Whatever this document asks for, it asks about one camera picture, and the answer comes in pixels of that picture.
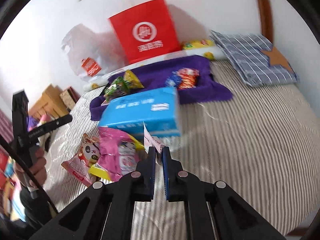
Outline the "person's left hand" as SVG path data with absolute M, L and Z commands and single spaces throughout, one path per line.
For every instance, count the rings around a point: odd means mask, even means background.
M 29 171 L 33 174 L 37 182 L 42 186 L 47 179 L 47 171 L 45 168 L 47 161 L 44 157 L 44 150 L 37 145 L 34 148 L 34 157 L 36 161 L 33 166 L 29 168 Z M 25 182 L 25 177 L 27 177 L 27 175 L 24 175 L 25 172 L 23 168 L 21 168 L 21 166 L 16 162 L 14 163 L 14 172 L 20 183 L 27 189 L 31 190 L 31 192 L 38 190 L 37 186 L 33 183 L 32 180 L 29 180 L 28 183 Z

